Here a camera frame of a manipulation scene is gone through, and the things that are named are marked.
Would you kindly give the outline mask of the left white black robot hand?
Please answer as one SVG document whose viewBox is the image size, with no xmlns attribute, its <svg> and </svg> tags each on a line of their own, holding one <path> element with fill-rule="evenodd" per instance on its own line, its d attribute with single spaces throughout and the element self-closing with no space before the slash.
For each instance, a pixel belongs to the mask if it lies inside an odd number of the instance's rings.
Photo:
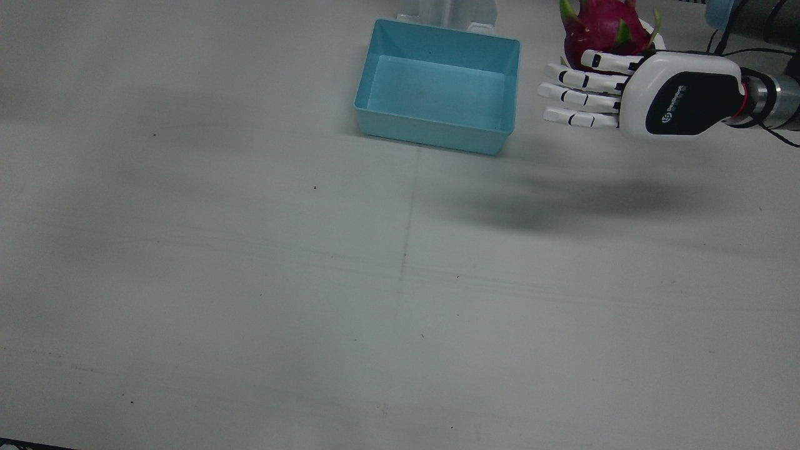
<svg viewBox="0 0 800 450">
<path fill-rule="evenodd" d="M 547 80 L 537 88 L 551 101 L 545 120 L 635 139 L 686 141 L 748 108 L 742 69 L 718 55 L 588 49 L 581 63 L 583 69 L 546 66 Z"/>
</svg>

